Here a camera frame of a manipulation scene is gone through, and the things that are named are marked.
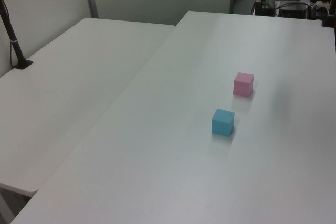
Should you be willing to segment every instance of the blue cube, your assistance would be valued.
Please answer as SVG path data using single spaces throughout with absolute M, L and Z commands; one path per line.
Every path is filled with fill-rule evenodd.
M 217 109 L 211 120 L 211 132 L 217 135 L 230 136 L 234 121 L 234 112 Z

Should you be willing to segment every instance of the black cable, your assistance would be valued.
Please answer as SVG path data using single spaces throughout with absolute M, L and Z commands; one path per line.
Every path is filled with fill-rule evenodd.
M 6 9 L 6 13 L 7 13 L 7 16 L 8 16 L 8 19 L 10 19 L 9 18 L 9 11 L 8 11 L 8 8 L 7 8 L 7 5 L 6 5 L 6 3 L 5 3 L 5 1 L 4 0 L 2 0 L 2 3 L 4 4 L 4 6 L 5 6 L 5 9 Z M 10 66 L 12 67 L 12 69 L 14 68 L 13 67 L 13 63 L 12 63 L 12 42 L 11 41 L 9 41 L 9 60 L 10 60 Z
M 3 4 L 4 4 L 4 6 L 5 6 L 6 13 L 7 13 L 7 16 L 8 16 L 8 18 L 9 18 L 9 11 L 8 11 L 8 9 L 7 9 L 7 5 L 6 5 L 6 3 L 5 3 L 5 1 L 4 1 L 4 0 L 2 0 L 2 3 L 3 3 Z
M 9 42 L 9 60 L 10 60 L 10 66 L 12 67 L 12 69 L 14 68 L 13 67 L 13 63 L 12 63 L 12 42 L 10 41 Z
M 275 10 L 278 10 L 280 8 L 283 8 L 283 7 L 287 7 L 287 6 L 292 6 L 292 5 L 307 5 L 308 8 L 310 7 L 310 5 L 308 5 L 307 3 L 304 3 L 304 2 L 296 2 L 296 3 L 286 3 L 286 4 L 283 4 L 283 5 L 280 5 L 278 8 L 276 8 Z

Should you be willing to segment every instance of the block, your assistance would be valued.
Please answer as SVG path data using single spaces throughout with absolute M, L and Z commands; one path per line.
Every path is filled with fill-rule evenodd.
M 217 135 L 230 136 L 234 121 L 234 112 L 217 109 L 211 120 L 211 132 Z
M 253 90 L 253 80 L 253 74 L 238 73 L 233 85 L 233 94 L 250 97 Z

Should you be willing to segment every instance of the white table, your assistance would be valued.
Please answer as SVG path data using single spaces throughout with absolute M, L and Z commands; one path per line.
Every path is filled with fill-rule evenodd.
M 333 36 L 188 12 L 13 223 L 334 223 Z M 217 108 L 230 138 L 211 135 Z
M 84 19 L 1 77 L 0 187 L 32 196 L 173 28 Z

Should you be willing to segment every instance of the power cord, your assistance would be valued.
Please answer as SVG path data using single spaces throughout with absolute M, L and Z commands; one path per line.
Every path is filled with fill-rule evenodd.
M 8 11 L 8 9 L 7 9 L 7 5 L 6 5 L 6 3 L 5 3 L 5 1 L 4 0 L 2 0 L 2 3 L 4 4 L 4 6 L 5 6 L 5 9 L 6 9 L 6 13 L 7 13 L 7 16 L 8 16 L 8 19 L 10 19 L 9 18 L 9 11 Z M 13 67 L 13 63 L 12 63 L 12 42 L 11 41 L 9 41 L 9 60 L 10 60 L 10 66 L 12 67 L 12 69 L 14 68 Z
M 9 42 L 9 60 L 10 60 L 10 66 L 12 67 L 12 69 L 14 68 L 13 67 L 13 63 L 12 63 L 12 42 L 10 41 Z

